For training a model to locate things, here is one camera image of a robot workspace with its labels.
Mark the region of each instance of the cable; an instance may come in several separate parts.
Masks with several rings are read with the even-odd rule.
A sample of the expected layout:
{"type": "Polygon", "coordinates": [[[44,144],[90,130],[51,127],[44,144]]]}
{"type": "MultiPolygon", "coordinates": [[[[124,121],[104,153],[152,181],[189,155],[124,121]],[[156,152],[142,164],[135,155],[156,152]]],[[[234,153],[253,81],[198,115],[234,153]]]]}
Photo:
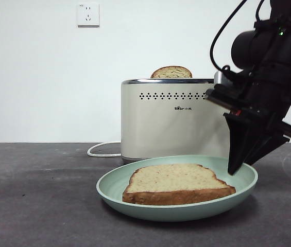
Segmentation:
{"type": "Polygon", "coordinates": [[[106,144],[113,144],[113,143],[120,143],[120,142],[107,142],[107,143],[97,144],[97,145],[91,147],[90,149],[88,149],[87,155],[91,156],[91,157],[117,157],[117,156],[121,156],[121,153],[112,153],[112,154],[96,154],[96,153],[92,153],[92,150],[97,148],[97,147],[100,147],[100,146],[103,146],[103,145],[106,145],[106,144]]]}
{"type": "Polygon", "coordinates": [[[259,11],[261,9],[261,6],[262,6],[263,2],[264,2],[264,0],[261,0],[259,5],[258,5],[258,8],[256,9],[255,18],[256,18],[256,21],[258,21],[258,22],[260,21],[259,11]]]}
{"type": "Polygon", "coordinates": [[[222,68],[220,68],[217,63],[214,60],[214,56],[213,56],[213,50],[214,50],[214,46],[215,43],[218,39],[218,37],[221,35],[222,31],[225,29],[225,27],[227,26],[227,24],[231,21],[231,19],[234,17],[234,15],[238,12],[238,10],[240,10],[240,8],[244,5],[244,3],[247,0],[242,0],[241,3],[235,8],[235,10],[231,13],[231,15],[227,18],[227,20],[224,22],[224,24],[221,26],[220,30],[217,32],[215,38],[213,39],[212,45],[211,45],[211,49],[210,49],[210,57],[211,57],[211,61],[213,63],[213,65],[215,66],[215,68],[217,68],[219,71],[222,71],[222,68]]]}

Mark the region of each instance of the electrical socket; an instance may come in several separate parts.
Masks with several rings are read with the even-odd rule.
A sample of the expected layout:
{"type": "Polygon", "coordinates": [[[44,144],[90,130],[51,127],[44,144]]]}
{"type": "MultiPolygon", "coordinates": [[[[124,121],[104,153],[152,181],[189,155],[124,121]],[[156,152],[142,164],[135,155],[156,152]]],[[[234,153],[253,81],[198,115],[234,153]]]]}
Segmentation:
{"type": "Polygon", "coordinates": [[[99,26],[99,4],[79,3],[77,6],[77,24],[82,26],[99,26]]]}

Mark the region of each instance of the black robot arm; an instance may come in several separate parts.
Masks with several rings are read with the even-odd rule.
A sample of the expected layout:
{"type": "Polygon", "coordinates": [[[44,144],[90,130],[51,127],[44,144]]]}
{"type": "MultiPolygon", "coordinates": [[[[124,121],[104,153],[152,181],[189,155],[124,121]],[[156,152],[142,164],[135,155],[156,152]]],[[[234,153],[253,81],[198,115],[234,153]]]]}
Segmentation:
{"type": "Polygon", "coordinates": [[[291,125],[282,121],[291,106],[291,0],[270,4],[270,19],[257,20],[255,30],[241,33],[232,45],[232,60],[242,71],[235,73],[227,65],[220,69],[232,85],[217,84],[206,92],[208,100],[230,110],[224,114],[230,174],[291,138],[291,125]]]}

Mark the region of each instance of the plate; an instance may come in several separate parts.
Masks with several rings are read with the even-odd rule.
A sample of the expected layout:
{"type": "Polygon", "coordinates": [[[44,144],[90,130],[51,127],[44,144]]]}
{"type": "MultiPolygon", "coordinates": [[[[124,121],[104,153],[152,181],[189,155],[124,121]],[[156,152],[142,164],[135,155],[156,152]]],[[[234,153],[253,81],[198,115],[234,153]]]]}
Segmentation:
{"type": "Polygon", "coordinates": [[[254,189],[258,173],[247,164],[242,164],[234,174],[228,174],[228,159],[203,155],[181,155],[152,158],[118,167],[97,182],[96,188],[103,200],[118,212],[150,221],[189,221],[221,214],[240,204],[254,189]],[[216,176],[234,186],[236,193],[206,202],[183,205],[139,205],[122,201],[129,179],[136,169],[174,163],[196,163],[212,169],[216,176]]]}

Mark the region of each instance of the white toaster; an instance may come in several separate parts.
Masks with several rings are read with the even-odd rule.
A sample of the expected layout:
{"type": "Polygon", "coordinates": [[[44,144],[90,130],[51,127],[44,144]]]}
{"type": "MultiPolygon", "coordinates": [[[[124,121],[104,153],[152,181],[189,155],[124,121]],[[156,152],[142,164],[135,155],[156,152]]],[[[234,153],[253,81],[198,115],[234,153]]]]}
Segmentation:
{"type": "Polygon", "coordinates": [[[122,83],[121,155],[229,156],[225,109],[204,99],[213,79],[135,79],[122,83]]]}

